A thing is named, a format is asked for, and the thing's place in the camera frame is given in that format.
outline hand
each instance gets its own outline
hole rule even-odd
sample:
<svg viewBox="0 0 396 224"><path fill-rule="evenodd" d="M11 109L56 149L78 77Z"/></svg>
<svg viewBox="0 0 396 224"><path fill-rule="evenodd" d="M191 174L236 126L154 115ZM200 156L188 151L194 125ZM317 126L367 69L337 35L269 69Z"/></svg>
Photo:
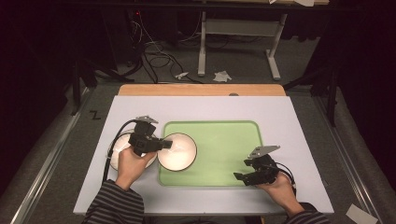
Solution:
<svg viewBox="0 0 396 224"><path fill-rule="evenodd" d="M157 152L149 152L143 157L134 154L133 147L127 147L119 155L119 173L116 185L128 190L139 176L143 174L148 162L154 158Z"/></svg>
<svg viewBox="0 0 396 224"><path fill-rule="evenodd" d="M265 190L274 202L285 209L289 217L304 211L294 195L289 178L282 172L277 174L274 183L260 184L256 187Z"/></svg>

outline white tabletop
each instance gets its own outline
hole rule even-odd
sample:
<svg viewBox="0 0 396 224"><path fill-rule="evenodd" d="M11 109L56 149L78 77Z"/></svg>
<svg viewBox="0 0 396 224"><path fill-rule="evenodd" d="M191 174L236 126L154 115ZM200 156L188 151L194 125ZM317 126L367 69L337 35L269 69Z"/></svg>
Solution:
<svg viewBox="0 0 396 224"><path fill-rule="evenodd" d="M253 120L267 146L280 145L271 157L288 166L297 184L297 199L312 203L320 212L333 213L329 196L305 141L303 130L287 96L115 96L92 163L74 209L85 214L101 187L106 153L117 131L128 120L149 115L156 136L163 136L169 121ZM254 187L163 187L155 161L132 185L153 215L266 215L283 213L270 197ZM115 180L111 167L108 178Z"/></svg>

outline crumpled paper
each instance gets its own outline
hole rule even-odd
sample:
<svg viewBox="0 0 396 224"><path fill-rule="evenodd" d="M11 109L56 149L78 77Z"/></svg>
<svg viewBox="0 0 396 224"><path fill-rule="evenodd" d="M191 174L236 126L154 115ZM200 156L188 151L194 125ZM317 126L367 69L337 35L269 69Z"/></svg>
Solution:
<svg viewBox="0 0 396 224"><path fill-rule="evenodd" d="M268 0L270 4L276 2L276 0ZM315 0L294 0L294 2L303 5L305 7L312 7L315 4Z"/></svg>
<svg viewBox="0 0 396 224"><path fill-rule="evenodd" d="M358 224L375 224L378 219L361 210L355 204L350 205L346 215Z"/></svg>
<svg viewBox="0 0 396 224"><path fill-rule="evenodd" d="M232 80L226 71L215 73L215 76L213 80L218 82L227 82L228 79Z"/></svg>
<svg viewBox="0 0 396 224"><path fill-rule="evenodd" d="M175 78L177 78L178 80L181 80L184 76L186 76L188 73L181 73L179 75L176 75Z"/></svg>

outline striped sleeve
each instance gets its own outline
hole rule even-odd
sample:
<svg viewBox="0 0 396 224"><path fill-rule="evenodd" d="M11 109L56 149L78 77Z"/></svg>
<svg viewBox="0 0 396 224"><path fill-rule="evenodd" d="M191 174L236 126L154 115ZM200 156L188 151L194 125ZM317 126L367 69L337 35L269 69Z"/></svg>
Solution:
<svg viewBox="0 0 396 224"><path fill-rule="evenodd" d="M142 197L129 189L124 191L114 181L103 183L93 199L83 223L142 223Z"/></svg>
<svg viewBox="0 0 396 224"><path fill-rule="evenodd" d="M286 220L284 224L330 224L330 220L320 212L303 211Z"/></svg>

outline green mat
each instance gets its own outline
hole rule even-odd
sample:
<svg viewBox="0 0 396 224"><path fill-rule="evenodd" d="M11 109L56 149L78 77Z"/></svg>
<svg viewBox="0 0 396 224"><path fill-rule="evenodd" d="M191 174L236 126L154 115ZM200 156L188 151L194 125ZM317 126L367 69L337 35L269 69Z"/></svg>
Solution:
<svg viewBox="0 0 396 224"><path fill-rule="evenodd" d="M233 173L254 172L244 160L262 146L260 130L254 121L172 121L164 126L163 137L171 133L189 135L197 146L193 164L183 171L169 171L160 165L164 186L245 186Z"/></svg>

